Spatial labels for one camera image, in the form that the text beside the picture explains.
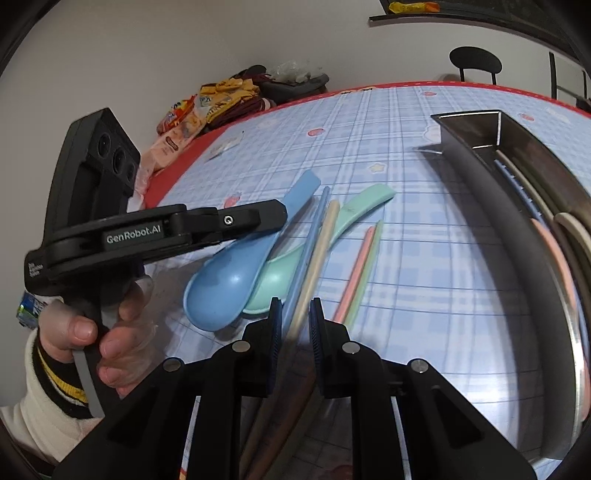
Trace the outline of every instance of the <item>pink chopstick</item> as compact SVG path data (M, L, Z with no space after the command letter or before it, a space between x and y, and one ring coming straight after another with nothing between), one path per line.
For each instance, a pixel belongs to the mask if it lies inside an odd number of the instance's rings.
M353 266L353 271L351 272L351 276L349 277L349 281L347 282L343 296L340 299L335 316L332 319L333 322L343 323L345 321L347 312L349 311L349 307L353 301L355 291L359 285L359 280L361 279L361 274L363 273L363 267L365 266L365 262L368 259L369 248L371 247L371 242L374 239L374 233L374 226L369 227L368 231L365 232L363 243L361 243L361 248L359 249L357 259L355 260L355 264Z

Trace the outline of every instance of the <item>sleeve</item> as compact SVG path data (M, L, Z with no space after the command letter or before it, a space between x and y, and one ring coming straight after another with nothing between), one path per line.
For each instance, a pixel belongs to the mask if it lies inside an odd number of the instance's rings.
M41 459L60 462L100 419L91 418L83 391L51 368L33 331L25 349L27 393L15 406L1 407L0 417L15 441ZM73 364L65 364L75 371ZM62 367L53 365L55 370Z

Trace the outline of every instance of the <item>black and yellow striped cuff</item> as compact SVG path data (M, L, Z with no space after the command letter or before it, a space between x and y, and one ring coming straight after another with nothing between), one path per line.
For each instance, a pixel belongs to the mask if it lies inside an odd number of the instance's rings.
M76 419L92 418L75 364L63 364L50 357L39 335L33 346L33 367L43 391L64 413Z

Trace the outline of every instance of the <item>finger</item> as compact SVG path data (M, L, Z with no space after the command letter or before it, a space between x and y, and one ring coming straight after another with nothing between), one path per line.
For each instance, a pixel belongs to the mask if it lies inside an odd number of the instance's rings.
M96 324L60 301L54 301L39 315L39 339L45 351L59 362L72 361L71 349L96 340Z
M119 318L131 322L138 318L144 309L144 292L137 283L132 283L123 301L119 304Z
M144 275L132 283L124 300L119 305L121 320L130 322L139 317L145 305L150 301L153 289L154 282L148 275Z
M121 398L125 398L139 384L140 384L140 382L134 382L134 383L126 385L124 387L117 387L117 393L119 394L119 396Z
M154 336L154 325L118 322L100 341L100 354L106 359L128 355L145 346Z
M124 387L144 378L151 365L151 355L146 351L117 360L102 359L99 378L110 387Z

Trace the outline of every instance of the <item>screw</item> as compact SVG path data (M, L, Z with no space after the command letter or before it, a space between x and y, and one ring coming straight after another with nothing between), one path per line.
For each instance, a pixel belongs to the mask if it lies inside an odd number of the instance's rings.
M341 348L343 349L343 352L350 353L351 355L354 355L361 350L359 344L355 342L343 343Z
M167 372L174 372L181 368L181 361L178 358L168 358L162 366Z
M429 370L429 364L422 358L418 358L410 362L410 368L412 368L418 374L423 374Z
M238 340L232 344L232 350L236 353L248 352L251 349L251 344L246 340Z

